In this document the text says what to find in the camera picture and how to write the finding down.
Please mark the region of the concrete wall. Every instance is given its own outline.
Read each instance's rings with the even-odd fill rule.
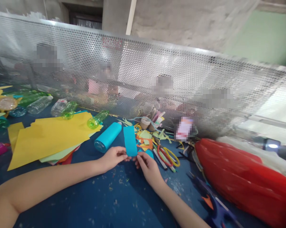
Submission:
[[[132,35],[222,52],[259,0],[137,0]]]
[[[103,0],[0,0],[0,11],[68,23],[68,10],[62,2],[103,7]]]
[[[286,66],[286,14],[254,11],[225,53]]]

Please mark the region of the blue table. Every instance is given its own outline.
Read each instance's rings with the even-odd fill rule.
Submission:
[[[39,115],[26,114],[21,118],[8,117],[8,119],[11,124],[23,122],[24,127],[28,127],[36,118],[51,117],[52,105]],[[80,149],[73,154],[72,163],[100,158],[102,154],[94,148],[93,142],[113,122],[117,122],[116,118],[108,117],[103,123],[102,130],[94,134],[90,140],[85,141]],[[0,142],[9,142],[7,130],[0,132]],[[168,140],[165,140],[161,143],[176,155],[178,155],[178,151],[181,151],[176,149],[178,145],[176,142],[169,144]],[[125,146],[123,131],[112,146]],[[11,157],[11,151],[0,156],[0,185],[15,176],[50,166],[48,163],[35,161],[7,172]],[[164,171],[159,166],[162,177],[167,179],[167,184],[177,194],[180,194],[180,197],[199,216],[207,221],[210,209],[186,175],[191,171],[199,176],[199,171],[194,164],[187,160],[180,160],[180,162],[181,166],[177,168],[177,173],[172,173],[170,170]],[[257,218],[237,209],[221,197],[219,198],[238,217],[244,227],[267,227]],[[107,173],[66,188],[22,213],[14,227],[167,228],[179,226],[176,225],[169,209],[148,185],[142,171],[136,169],[134,162],[122,162]]]

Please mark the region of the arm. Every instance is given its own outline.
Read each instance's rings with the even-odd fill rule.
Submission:
[[[209,228],[206,222],[200,218],[163,180],[158,165],[148,154],[138,152],[136,158],[137,168],[142,168],[147,182],[155,190],[158,196],[182,228],[203,227]]]
[[[95,161],[41,168],[10,179],[0,186],[0,228],[13,227],[21,212],[129,159],[124,147],[112,147]]]

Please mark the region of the child's hand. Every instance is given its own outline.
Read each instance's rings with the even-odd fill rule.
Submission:
[[[135,161],[137,169],[141,167],[145,179],[154,190],[161,188],[162,185],[165,184],[158,164],[147,153],[138,152],[138,155],[133,158],[133,161]]]
[[[111,147],[103,157],[99,159],[105,171],[111,170],[121,161],[130,161],[131,157],[126,154],[125,147]]]

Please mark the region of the blue plastic bottle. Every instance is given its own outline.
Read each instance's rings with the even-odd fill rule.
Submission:
[[[96,140],[95,148],[101,153],[106,153],[112,142],[122,130],[122,123],[112,123]]]

